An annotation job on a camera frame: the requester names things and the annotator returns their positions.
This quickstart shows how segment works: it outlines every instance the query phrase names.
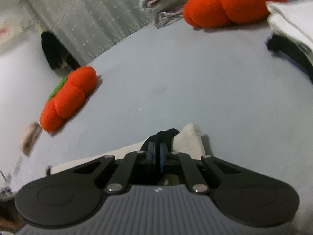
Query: white cloth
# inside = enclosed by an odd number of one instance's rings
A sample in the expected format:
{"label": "white cloth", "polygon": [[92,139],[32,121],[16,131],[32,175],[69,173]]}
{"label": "white cloth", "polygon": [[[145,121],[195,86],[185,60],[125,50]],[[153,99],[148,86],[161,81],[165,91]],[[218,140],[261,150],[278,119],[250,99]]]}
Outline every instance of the white cloth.
{"label": "white cloth", "polygon": [[266,6],[271,13],[268,23],[273,33],[297,44],[313,64],[313,0],[267,2]]}
{"label": "white cloth", "polygon": [[[50,172],[51,174],[55,174],[63,170],[84,164],[86,162],[90,162],[104,155],[114,155],[115,159],[122,159],[127,153],[140,150],[144,142],[145,140],[127,147],[122,147],[120,149],[106,152],[102,155],[96,155],[93,157],[78,159],[67,163],[59,164],[57,166],[52,167]],[[181,132],[177,134],[173,139],[173,151],[186,153],[189,154],[192,159],[200,160],[201,156],[205,154],[201,140],[200,129],[192,123],[189,123],[186,126],[184,126]]]}

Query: white logo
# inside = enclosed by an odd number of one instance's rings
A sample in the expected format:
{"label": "white logo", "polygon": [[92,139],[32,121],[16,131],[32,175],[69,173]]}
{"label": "white logo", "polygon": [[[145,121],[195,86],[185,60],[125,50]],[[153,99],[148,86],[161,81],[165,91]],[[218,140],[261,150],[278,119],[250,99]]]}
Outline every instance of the white logo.
{"label": "white logo", "polygon": [[161,191],[163,191],[163,189],[162,188],[156,188],[156,189],[154,189],[157,193],[159,193],[159,192],[161,192]]}

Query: orange cushion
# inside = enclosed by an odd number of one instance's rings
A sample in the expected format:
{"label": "orange cushion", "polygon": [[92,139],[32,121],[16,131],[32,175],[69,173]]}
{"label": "orange cushion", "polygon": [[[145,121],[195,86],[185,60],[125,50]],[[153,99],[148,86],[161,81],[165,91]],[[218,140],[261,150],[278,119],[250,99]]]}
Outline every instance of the orange cushion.
{"label": "orange cushion", "polygon": [[251,23],[269,14],[266,1],[287,0],[188,0],[183,17],[189,25],[200,27]]}
{"label": "orange cushion", "polygon": [[90,66],[83,66],[71,72],[65,83],[46,102],[40,115],[41,127],[47,132],[52,132],[62,126],[66,119],[79,110],[96,83],[96,72]]}

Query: curtain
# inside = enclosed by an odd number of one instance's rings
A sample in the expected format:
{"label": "curtain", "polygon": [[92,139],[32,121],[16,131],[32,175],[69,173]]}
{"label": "curtain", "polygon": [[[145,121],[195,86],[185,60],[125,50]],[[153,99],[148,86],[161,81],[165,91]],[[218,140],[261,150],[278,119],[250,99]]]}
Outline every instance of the curtain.
{"label": "curtain", "polygon": [[38,24],[52,31],[81,64],[88,64],[149,24],[139,0],[22,0]]}

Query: beige object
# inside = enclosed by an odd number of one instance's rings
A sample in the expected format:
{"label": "beige object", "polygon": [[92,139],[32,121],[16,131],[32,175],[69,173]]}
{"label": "beige object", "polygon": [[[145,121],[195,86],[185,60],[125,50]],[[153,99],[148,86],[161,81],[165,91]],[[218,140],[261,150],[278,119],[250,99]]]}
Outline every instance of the beige object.
{"label": "beige object", "polygon": [[[70,161],[67,163],[59,164],[57,166],[52,167],[50,171],[51,171],[51,174],[55,174],[63,170],[70,169],[75,166],[84,164],[86,162],[90,162],[104,155],[114,155],[116,159],[122,159],[127,153],[139,150],[142,147],[144,142],[145,140],[138,142],[136,144],[127,146],[127,147],[122,147],[120,149],[106,152],[101,155],[96,155],[93,157],[78,159],[78,160]],[[186,153],[186,154],[189,154],[192,159],[200,160],[201,156],[205,153],[203,145],[202,145],[202,141],[201,141],[200,129],[192,123],[187,124],[181,130],[181,132],[174,137],[173,151]]]}
{"label": "beige object", "polygon": [[24,155],[29,155],[40,132],[41,126],[37,122],[32,122],[27,127],[22,142],[19,145],[19,148]]}

